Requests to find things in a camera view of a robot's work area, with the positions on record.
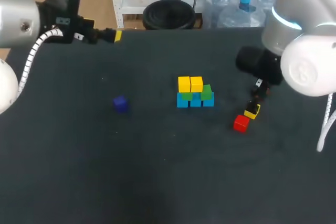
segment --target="chair seat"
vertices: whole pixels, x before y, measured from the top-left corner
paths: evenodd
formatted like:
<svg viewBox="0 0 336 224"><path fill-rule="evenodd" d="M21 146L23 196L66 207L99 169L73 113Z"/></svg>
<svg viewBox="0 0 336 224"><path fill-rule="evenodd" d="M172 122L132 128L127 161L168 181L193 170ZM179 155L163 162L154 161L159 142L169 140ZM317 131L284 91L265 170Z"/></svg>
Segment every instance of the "chair seat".
<svg viewBox="0 0 336 224"><path fill-rule="evenodd" d="M147 6L142 20L147 30L192 29L196 14L186 2L160 0Z"/></svg>

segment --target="white cable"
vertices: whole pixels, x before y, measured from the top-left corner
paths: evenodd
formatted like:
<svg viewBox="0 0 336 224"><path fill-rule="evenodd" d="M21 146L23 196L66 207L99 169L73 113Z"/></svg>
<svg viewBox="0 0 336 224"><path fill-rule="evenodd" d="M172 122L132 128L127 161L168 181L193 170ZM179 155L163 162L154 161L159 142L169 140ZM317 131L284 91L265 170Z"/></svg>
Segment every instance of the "white cable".
<svg viewBox="0 0 336 224"><path fill-rule="evenodd" d="M26 65L25 65L25 68L23 70L22 77L21 77L21 80L20 80L20 83L19 83L19 89L18 89L18 92L17 92L17 98L21 95L21 93L23 91L23 88L26 85L26 82L27 82L27 79L28 79L28 76L29 76L29 73L30 73L30 68L32 67L32 63L33 63L34 57L36 56L36 53L37 53L39 47L42 45L42 43L46 39L48 39L48 38L50 38L52 36L62 37L63 33L62 33L62 31L60 29L53 29L53 30L49 30L49 31L45 32L44 34L42 34L36 40L35 44L33 45L32 49L30 50L30 53L28 55L28 58L27 58L27 61L26 61Z"/></svg>
<svg viewBox="0 0 336 224"><path fill-rule="evenodd" d="M327 107L326 107L326 113L324 114L322 129L327 124L327 121L329 119L330 110L331 110L331 103L332 103L332 94L329 94L328 95L328 101L327 101Z"/></svg>
<svg viewBox="0 0 336 224"><path fill-rule="evenodd" d="M327 133L329 132L332 124L335 122L336 120L336 110L334 111L334 113L331 114L331 117L328 119L327 124L323 127L321 135L320 135L320 139L319 142L317 144L317 151L321 152L323 150L323 146L324 146L324 141L327 137Z"/></svg>
<svg viewBox="0 0 336 224"><path fill-rule="evenodd" d="M331 103L332 103L332 94L329 94L328 101L327 101L327 107L326 107L326 113L324 114L324 119L323 119L323 124L322 124L322 131L321 131L320 138L319 138L319 141L317 143L317 148L316 148L318 152L322 152L325 139L327 137L329 129L331 128L332 124L336 120L336 110L332 113L331 117L329 118L330 110L331 110Z"/></svg>

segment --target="yellow cube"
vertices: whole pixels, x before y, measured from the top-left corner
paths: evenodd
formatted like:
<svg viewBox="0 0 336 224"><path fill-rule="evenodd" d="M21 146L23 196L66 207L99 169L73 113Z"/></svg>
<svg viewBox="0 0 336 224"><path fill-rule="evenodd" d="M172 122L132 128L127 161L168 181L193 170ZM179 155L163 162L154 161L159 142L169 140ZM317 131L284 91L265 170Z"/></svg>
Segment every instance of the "yellow cube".
<svg viewBox="0 0 336 224"><path fill-rule="evenodd" d="M257 104L257 106L258 106L257 114L253 114L253 113L245 110L244 111L244 116L247 116L248 118L251 118L251 119L254 120L260 112L260 104Z"/></svg>
<svg viewBox="0 0 336 224"><path fill-rule="evenodd" d="M191 92L202 92L203 91L203 80L202 77L191 77Z"/></svg>
<svg viewBox="0 0 336 224"><path fill-rule="evenodd" d="M179 85L178 85L179 93L187 93L190 92L190 77L189 76L180 76L179 77Z"/></svg>

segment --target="blue cube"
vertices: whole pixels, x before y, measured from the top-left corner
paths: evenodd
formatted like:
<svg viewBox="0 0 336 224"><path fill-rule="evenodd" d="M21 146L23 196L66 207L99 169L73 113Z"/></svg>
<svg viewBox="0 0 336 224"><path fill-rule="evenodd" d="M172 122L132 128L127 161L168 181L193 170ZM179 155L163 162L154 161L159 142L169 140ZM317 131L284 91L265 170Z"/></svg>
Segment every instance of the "blue cube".
<svg viewBox="0 0 336 224"><path fill-rule="evenodd" d="M182 100L182 94L177 93L177 107L178 108L188 108L189 102Z"/></svg>
<svg viewBox="0 0 336 224"><path fill-rule="evenodd" d="M128 111L129 105L127 99L121 95L117 98L113 99L113 105L117 112L119 113L125 113Z"/></svg>
<svg viewBox="0 0 336 224"><path fill-rule="evenodd" d="M203 101L203 107L213 107L215 106L215 94L212 92L211 100Z"/></svg>
<svg viewBox="0 0 336 224"><path fill-rule="evenodd" d="M193 100L190 101L190 107L200 107L201 105L201 93L193 93Z"/></svg>

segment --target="green cube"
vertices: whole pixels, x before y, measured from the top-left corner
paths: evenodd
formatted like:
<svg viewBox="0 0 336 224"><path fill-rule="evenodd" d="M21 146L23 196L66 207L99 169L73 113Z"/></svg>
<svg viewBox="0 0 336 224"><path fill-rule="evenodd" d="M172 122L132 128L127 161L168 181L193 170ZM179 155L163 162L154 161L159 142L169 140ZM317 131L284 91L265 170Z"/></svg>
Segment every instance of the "green cube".
<svg viewBox="0 0 336 224"><path fill-rule="evenodd" d="M191 92L181 93L181 94L182 94L182 100L183 101L192 101L193 100L193 94Z"/></svg>
<svg viewBox="0 0 336 224"><path fill-rule="evenodd" d="M201 93L201 100L202 101L207 101L207 100L211 100L212 99L212 90L211 90L211 86L208 85L204 85L203 86L203 92Z"/></svg>

